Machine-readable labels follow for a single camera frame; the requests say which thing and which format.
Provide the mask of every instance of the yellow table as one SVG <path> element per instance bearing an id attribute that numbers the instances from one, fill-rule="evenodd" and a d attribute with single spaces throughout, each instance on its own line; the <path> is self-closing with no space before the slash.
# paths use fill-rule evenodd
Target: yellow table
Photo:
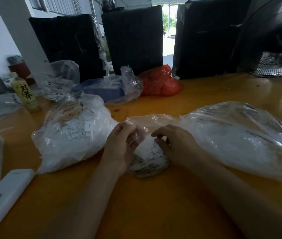
<path id="1" fill-rule="evenodd" d="M 282 121 L 282 78 L 247 74 L 184 80 L 184 90 L 172 97 L 141 97 L 109 107 L 112 117 L 152 113 L 185 115 L 199 107 L 243 101 L 265 109 Z M 5 138 L 3 176 L 12 169 L 38 169 L 41 159 L 31 134 L 40 126 L 51 102 L 39 99 L 43 111 L 30 115 L 24 108 L 0 123 Z M 2 238 L 37 238 L 87 183 L 101 157 L 59 172 L 37 175 L 0 224 Z M 282 182 L 231 169 L 236 175 L 282 207 Z M 187 170 L 171 166 L 157 177 L 121 177 L 111 195 L 96 238 L 241 238 L 242 235 L 202 182 Z"/>

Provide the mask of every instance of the white power bank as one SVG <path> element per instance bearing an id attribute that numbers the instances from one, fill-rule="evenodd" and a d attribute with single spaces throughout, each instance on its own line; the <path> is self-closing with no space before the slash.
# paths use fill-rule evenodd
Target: white power bank
<path id="1" fill-rule="evenodd" d="M 34 176 L 31 169 L 15 169 L 0 181 L 0 222 Z"/>

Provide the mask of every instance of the red plastic bag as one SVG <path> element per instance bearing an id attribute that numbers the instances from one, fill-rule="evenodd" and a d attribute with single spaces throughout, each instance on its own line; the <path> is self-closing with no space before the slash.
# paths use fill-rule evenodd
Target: red plastic bag
<path id="1" fill-rule="evenodd" d="M 138 75 L 143 81 L 143 96 L 174 96 L 183 90 L 181 82 L 171 76 L 172 69 L 163 65 Z"/>

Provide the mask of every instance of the blue plastic crate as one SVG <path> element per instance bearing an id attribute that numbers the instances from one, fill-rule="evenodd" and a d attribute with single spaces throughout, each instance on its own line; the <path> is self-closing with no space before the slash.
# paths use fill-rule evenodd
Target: blue plastic crate
<path id="1" fill-rule="evenodd" d="M 118 99 L 121 96 L 124 96 L 124 91 L 122 89 L 122 87 L 123 87 L 122 82 L 121 82 L 121 84 L 119 85 L 118 88 L 113 88 L 113 89 L 112 88 L 111 89 L 105 89 L 105 88 L 90 88 L 90 87 L 88 87 L 89 85 L 92 85 L 92 84 L 99 82 L 101 80 L 103 80 L 103 78 L 85 80 L 81 84 L 76 85 L 74 88 L 72 88 L 72 91 L 83 90 L 83 92 L 85 94 L 101 96 L 101 98 L 103 99 L 104 102 L 114 100 L 114 99 Z"/>

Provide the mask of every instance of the tree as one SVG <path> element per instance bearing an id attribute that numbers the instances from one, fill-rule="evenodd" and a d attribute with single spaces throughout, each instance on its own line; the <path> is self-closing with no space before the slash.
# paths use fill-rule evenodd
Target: tree
<path id="1" fill-rule="evenodd" d="M 162 12 L 163 28 L 165 32 L 169 29 L 168 15 Z M 176 18 L 170 17 L 170 27 L 176 27 Z"/>

